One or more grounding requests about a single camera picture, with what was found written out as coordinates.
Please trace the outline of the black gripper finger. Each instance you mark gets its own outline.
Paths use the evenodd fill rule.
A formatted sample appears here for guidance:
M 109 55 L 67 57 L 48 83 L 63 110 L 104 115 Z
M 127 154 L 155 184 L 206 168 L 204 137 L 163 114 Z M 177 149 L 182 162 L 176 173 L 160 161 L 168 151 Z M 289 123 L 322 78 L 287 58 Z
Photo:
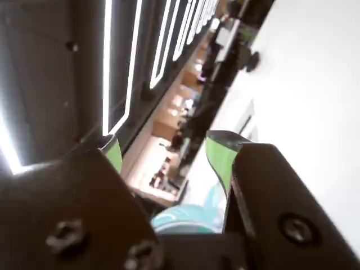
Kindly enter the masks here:
M 206 134 L 227 198 L 223 232 L 245 269 L 358 269 L 359 259 L 280 151 L 227 130 Z
M 163 248 L 96 148 L 1 174 L 2 269 L 161 269 Z

